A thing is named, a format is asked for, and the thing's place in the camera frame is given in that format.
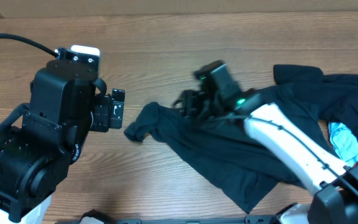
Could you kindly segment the light blue garment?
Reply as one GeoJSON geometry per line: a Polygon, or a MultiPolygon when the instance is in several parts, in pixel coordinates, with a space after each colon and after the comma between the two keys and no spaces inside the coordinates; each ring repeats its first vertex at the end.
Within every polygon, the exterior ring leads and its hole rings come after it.
{"type": "Polygon", "coordinates": [[[351,130],[342,123],[329,123],[328,131],[329,140],[339,158],[349,166],[358,164],[358,140],[351,130]]]}

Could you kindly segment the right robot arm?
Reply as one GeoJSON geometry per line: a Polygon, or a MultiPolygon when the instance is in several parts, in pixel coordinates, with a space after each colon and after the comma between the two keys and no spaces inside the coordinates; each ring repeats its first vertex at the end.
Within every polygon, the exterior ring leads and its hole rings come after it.
{"type": "Polygon", "coordinates": [[[248,216],[247,222],[358,223],[358,165],[350,167],[328,153],[254,89],[185,90],[173,106],[186,117],[214,106],[226,112],[225,120],[241,120],[246,135],[283,162],[313,198],[310,204],[294,203],[274,215],[248,216]]]}

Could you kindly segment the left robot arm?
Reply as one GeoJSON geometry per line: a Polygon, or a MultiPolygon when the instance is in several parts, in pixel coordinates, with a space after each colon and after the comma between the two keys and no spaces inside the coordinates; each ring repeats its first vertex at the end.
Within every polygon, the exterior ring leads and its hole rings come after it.
{"type": "Polygon", "coordinates": [[[30,83],[30,101],[0,124],[0,218],[30,221],[82,152],[89,132],[122,126],[124,92],[107,93],[98,66],[52,60],[30,83]]]}

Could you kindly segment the black garment in pile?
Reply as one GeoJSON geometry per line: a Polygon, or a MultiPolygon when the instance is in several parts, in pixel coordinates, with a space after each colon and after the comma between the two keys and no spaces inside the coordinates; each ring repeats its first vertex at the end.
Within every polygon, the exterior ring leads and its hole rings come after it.
{"type": "Polygon", "coordinates": [[[317,106],[318,119],[345,124],[358,140],[358,75],[325,75],[318,67],[274,65],[273,77],[297,101],[317,106]]]}

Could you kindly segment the dark green t-shirt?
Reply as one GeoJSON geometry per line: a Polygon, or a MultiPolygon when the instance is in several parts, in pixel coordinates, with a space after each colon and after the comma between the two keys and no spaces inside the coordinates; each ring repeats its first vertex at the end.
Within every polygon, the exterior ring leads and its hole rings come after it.
{"type": "MultiPolygon", "coordinates": [[[[259,90],[295,125],[329,150],[318,121],[329,120],[344,92],[328,83],[287,83],[259,90]]],[[[136,142],[150,134],[249,213],[279,182],[302,184],[281,161],[248,137],[238,121],[202,121],[152,102],[124,131],[136,142]]]]}

